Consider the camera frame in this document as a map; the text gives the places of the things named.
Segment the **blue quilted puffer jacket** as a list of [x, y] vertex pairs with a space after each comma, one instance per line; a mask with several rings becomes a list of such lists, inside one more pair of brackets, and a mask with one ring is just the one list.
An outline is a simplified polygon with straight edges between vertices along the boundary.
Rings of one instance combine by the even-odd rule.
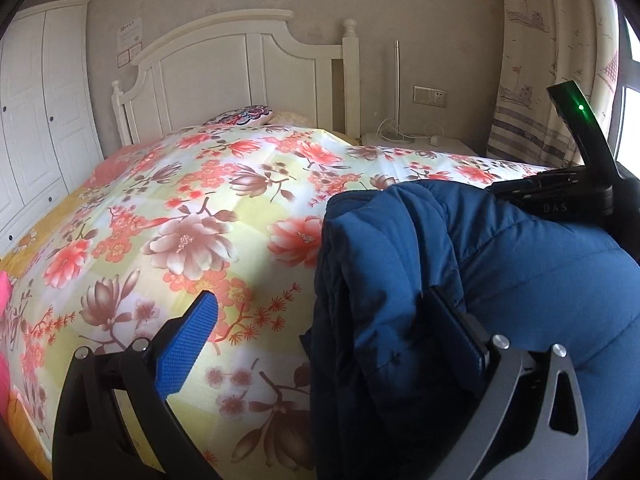
[[595, 226], [446, 181], [326, 205], [310, 359], [322, 479], [628, 479], [639, 266]]

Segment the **floral bed quilt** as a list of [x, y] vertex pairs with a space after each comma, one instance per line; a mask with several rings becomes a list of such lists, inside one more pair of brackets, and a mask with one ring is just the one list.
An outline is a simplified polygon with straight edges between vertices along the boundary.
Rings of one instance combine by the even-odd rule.
[[170, 407], [224, 478], [312, 478], [300, 336], [311, 322], [328, 200], [421, 179], [484, 188], [533, 172], [518, 162], [358, 146], [285, 126], [193, 127], [123, 148], [93, 170], [85, 206], [29, 273], [39, 300], [29, 321], [49, 306], [75, 317], [38, 373], [49, 395], [44, 444], [51, 452], [78, 347], [125, 349], [208, 290], [218, 320]]

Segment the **pink cloth item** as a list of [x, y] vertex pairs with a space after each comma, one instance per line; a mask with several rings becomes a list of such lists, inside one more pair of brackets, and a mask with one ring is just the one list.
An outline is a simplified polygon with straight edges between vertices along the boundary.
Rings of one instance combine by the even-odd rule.
[[[6, 271], [0, 272], [0, 315], [6, 313], [6, 306], [9, 303], [12, 286]], [[10, 396], [10, 371], [9, 364], [5, 356], [0, 358], [0, 412], [1, 419], [6, 420]]]

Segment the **patterned window curtain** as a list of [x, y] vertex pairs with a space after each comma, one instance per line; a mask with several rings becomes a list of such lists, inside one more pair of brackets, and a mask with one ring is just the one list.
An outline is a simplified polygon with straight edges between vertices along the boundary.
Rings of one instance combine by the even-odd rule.
[[503, 55], [491, 157], [562, 168], [580, 164], [548, 89], [575, 81], [603, 131], [611, 125], [620, 53], [614, 0], [503, 0]]

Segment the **white bedside table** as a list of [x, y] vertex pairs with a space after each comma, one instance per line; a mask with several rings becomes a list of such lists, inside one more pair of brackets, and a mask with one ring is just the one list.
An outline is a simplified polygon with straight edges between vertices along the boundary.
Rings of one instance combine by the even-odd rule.
[[375, 133], [363, 133], [361, 137], [362, 145], [384, 146], [384, 148], [406, 148], [413, 151], [430, 151], [445, 154], [457, 154], [466, 156], [476, 156], [476, 153], [457, 139], [442, 138], [439, 136], [433, 144], [426, 136], [419, 136], [415, 139], [389, 141]]

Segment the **slim white desk lamp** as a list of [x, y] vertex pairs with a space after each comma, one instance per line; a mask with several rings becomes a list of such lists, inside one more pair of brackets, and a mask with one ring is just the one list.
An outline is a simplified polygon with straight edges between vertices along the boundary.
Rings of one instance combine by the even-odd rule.
[[382, 129], [382, 137], [388, 142], [399, 144], [413, 144], [414, 140], [407, 133], [404, 133], [400, 125], [401, 112], [401, 57], [400, 42], [394, 41], [394, 102], [393, 117], [387, 119]]

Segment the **white wardrobe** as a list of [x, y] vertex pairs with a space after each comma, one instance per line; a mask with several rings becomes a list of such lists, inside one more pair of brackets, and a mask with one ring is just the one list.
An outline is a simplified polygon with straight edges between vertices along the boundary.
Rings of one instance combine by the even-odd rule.
[[1, 39], [1, 249], [102, 162], [88, 84], [90, 0], [17, 12]]

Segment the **patterned round cushion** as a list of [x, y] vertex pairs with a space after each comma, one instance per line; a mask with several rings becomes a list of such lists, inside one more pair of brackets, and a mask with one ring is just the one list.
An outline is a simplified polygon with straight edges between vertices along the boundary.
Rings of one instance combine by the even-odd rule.
[[261, 127], [270, 121], [273, 110], [265, 105], [249, 105], [227, 110], [204, 122], [204, 126]]

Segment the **cream fluffy pillow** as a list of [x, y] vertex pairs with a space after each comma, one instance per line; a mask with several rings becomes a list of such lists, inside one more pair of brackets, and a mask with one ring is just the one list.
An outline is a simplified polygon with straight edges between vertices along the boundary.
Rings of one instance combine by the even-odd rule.
[[274, 112], [269, 119], [268, 125], [314, 128], [314, 123], [304, 115], [293, 112]]

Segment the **white wooden headboard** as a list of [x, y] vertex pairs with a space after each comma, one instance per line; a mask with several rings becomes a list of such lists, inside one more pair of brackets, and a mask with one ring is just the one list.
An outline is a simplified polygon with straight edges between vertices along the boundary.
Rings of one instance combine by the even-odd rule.
[[303, 44], [288, 29], [293, 16], [279, 9], [229, 11], [153, 41], [132, 60], [132, 88], [112, 83], [122, 144], [160, 140], [247, 105], [301, 114], [317, 128], [359, 139], [356, 21], [344, 21], [339, 44]]

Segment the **window with dark frame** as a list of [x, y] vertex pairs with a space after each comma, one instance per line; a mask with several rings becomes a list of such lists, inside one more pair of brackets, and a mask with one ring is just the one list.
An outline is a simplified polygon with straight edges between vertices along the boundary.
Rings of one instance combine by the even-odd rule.
[[618, 24], [620, 24], [618, 77], [608, 144], [614, 158], [635, 177], [639, 177], [639, 38], [622, 9], [618, 9]]

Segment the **wall power socket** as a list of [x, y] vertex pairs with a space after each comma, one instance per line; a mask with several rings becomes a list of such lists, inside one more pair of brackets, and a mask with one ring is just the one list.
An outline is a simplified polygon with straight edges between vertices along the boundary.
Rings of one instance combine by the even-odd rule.
[[442, 89], [435, 89], [423, 86], [414, 86], [412, 102], [414, 104], [446, 108], [448, 92]]

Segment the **paper notice on wall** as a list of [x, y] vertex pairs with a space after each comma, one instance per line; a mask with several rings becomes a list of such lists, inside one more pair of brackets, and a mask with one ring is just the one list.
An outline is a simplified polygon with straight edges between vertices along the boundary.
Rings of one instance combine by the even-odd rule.
[[116, 32], [117, 67], [128, 65], [141, 51], [143, 42], [142, 18], [134, 18]]

